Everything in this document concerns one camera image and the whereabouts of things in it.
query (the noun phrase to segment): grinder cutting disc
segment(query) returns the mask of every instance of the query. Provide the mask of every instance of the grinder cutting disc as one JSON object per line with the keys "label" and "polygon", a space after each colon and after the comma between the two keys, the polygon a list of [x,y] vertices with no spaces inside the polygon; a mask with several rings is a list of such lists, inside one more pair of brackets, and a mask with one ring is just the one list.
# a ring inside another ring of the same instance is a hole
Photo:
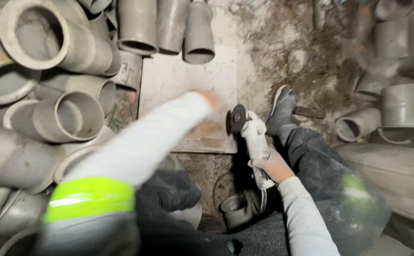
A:
{"label": "grinder cutting disc", "polygon": [[231,132],[239,133],[242,131],[247,121],[247,111],[243,105],[237,105],[231,114]]}

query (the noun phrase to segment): worker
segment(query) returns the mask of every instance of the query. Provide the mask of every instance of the worker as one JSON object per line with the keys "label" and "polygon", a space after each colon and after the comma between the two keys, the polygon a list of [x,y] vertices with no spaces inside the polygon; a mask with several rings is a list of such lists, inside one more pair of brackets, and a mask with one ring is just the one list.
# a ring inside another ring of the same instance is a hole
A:
{"label": "worker", "polygon": [[288,163],[274,149],[267,161],[248,163],[278,184],[283,213],[229,235],[172,219],[167,212],[193,207],[201,193],[185,171],[155,170],[218,105],[210,92],[188,92],[82,162],[54,191],[35,255],[358,255],[380,235],[390,216],[382,195],[318,133],[292,123],[288,86],[277,91],[267,121]]}

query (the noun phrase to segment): dark trousers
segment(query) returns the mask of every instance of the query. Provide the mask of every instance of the dark trousers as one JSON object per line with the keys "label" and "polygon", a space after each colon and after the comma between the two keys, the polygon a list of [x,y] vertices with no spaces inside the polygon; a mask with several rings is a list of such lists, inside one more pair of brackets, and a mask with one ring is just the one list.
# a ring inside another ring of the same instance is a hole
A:
{"label": "dark trousers", "polygon": [[[314,131],[294,129],[283,150],[280,153],[311,194],[341,255],[355,256],[371,247],[390,217],[379,190],[361,181]],[[269,197],[270,213],[231,235],[194,231],[166,214],[193,207],[200,196],[186,172],[157,171],[136,195],[137,224],[142,240],[140,255],[290,254],[278,195]]]}

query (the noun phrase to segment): dirt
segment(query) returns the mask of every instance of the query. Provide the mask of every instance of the dirt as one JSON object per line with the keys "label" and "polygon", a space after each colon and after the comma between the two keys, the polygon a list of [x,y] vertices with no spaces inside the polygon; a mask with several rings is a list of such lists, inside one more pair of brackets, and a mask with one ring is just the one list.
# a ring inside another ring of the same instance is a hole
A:
{"label": "dirt", "polygon": [[[297,105],[322,109],[324,120],[295,116],[301,126],[323,134],[328,144],[340,143],[333,123],[342,115],[352,113],[365,105],[352,96],[354,87],[363,71],[355,57],[346,50],[351,45],[353,20],[358,6],[351,4],[343,10],[327,12],[322,30],[315,29],[314,1],[269,0],[267,13],[259,17],[265,26],[249,32],[246,43],[252,45],[249,54],[261,80],[271,83],[266,98],[270,105],[274,92],[288,84],[297,94]],[[237,15],[244,27],[255,26],[256,15],[242,5]],[[290,50],[304,50],[307,65],[299,73],[288,70]],[[261,113],[267,116],[268,111]]]}

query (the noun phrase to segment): angle grinder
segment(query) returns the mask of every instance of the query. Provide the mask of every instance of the angle grinder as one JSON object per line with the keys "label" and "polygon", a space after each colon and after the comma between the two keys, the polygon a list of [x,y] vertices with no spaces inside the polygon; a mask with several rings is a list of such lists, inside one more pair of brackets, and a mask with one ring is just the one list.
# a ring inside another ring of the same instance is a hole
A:
{"label": "angle grinder", "polygon": [[[237,105],[228,120],[229,132],[240,133],[247,143],[250,159],[268,160],[270,151],[265,139],[266,125],[259,116],[246,110],[243,105]],[[275,185],[264,170],[253,168],[253,178],[261,190],[260,212],[264,212],[267,203],[267,189]]]}

